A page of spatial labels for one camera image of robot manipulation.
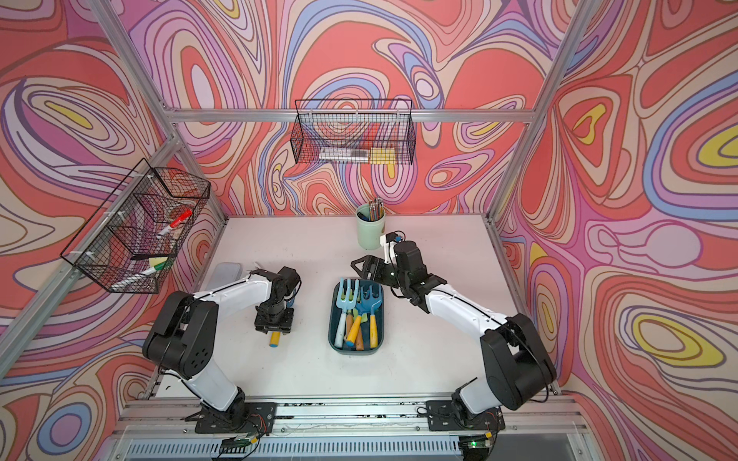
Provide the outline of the teal storage box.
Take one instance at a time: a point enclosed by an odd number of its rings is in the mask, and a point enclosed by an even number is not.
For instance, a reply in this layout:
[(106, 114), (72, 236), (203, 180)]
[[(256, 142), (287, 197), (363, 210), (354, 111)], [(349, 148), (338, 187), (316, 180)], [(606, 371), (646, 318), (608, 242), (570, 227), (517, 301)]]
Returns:
[(341, 279), (334, 288), (328, 341), (342, 355), (372, 355), (384, 344), (384, 288)]

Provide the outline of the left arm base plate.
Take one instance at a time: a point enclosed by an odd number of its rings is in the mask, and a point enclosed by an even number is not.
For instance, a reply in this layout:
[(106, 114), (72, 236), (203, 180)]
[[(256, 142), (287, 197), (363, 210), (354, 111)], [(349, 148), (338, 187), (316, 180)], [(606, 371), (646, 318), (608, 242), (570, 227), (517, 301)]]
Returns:
[(276, 410), (276, 403), (234, 403), (223, 412), (201, 405), (200, 411), (186, 420), (195, 423), (195, 432), (199, 434), (267, 435), (273, 430)]

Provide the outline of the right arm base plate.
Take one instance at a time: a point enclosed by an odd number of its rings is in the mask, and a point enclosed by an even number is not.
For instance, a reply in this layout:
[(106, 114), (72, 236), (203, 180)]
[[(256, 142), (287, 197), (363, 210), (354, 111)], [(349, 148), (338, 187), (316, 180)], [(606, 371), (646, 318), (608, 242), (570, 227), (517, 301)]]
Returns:
[(416, 412), (427, 419), (432, 432), (484, 430), (496, 433), (505, 429), (499, 407), (471, 414), (459, 401), (426, 401)]

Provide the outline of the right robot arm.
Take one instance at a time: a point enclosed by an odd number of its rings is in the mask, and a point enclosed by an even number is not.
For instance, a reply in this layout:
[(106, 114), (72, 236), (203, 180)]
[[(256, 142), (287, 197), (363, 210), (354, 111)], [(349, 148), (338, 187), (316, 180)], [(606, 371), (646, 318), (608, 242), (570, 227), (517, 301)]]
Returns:
[(384, 244), (381, 259), (366, 255), (351, 262), (363, 280), (398, 289), (401, 297), (477, 340), (484, 373), (452, 394), (455, 418), (471, 421), (503, 406), (517, 410), (557, 380), (557, 370), (534, 326), (524, 314), (495, 312), (459, 294), (432, 274), (411, 240)]

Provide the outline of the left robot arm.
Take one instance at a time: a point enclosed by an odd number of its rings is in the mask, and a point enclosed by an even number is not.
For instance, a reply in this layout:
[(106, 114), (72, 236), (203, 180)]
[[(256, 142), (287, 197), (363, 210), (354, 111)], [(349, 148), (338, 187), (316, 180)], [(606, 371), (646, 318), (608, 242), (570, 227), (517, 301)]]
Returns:
[(302, 286), (298, 272), (255, 269), (215, 289), (169, 295), (142, 346), (142, 354), (173, 373), (207, 411), (232, 424), (244, 419), (245, 396), (213, 358), (218, 323), (253, 307), (254, 328), (264, 334), (288, 334), (294, 302)]

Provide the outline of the light blue rake pale handle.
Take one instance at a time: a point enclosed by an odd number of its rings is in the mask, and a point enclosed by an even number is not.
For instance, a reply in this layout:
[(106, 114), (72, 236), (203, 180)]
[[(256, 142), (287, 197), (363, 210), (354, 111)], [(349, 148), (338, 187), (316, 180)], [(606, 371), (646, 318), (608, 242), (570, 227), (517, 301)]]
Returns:
[(342, 279), (336, 295), (336, 307), (340, 310), (340, 317), (336, 326), (334, 347), (338, 349), (343, 348), (347, 315), (355, 308), (357, 299), (359, 299), (359, 280)]

